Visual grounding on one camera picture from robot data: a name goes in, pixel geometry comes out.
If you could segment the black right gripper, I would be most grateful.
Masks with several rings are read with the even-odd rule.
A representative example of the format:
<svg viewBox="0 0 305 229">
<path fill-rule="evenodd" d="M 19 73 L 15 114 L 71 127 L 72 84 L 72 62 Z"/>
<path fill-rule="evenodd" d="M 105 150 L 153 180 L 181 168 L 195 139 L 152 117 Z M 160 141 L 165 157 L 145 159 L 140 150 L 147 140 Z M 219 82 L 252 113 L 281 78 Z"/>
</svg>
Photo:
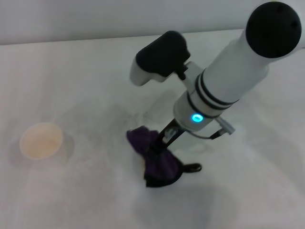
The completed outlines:
<svg viewBox="0 0 305 229">
<path fill-rule="evenodd" d="M 149 155 L 160 155 L 184 133 L 184 129 L 173 119 L 160 133 L 150 133 L 150 142 L 146 150 Z"/>
</svg>

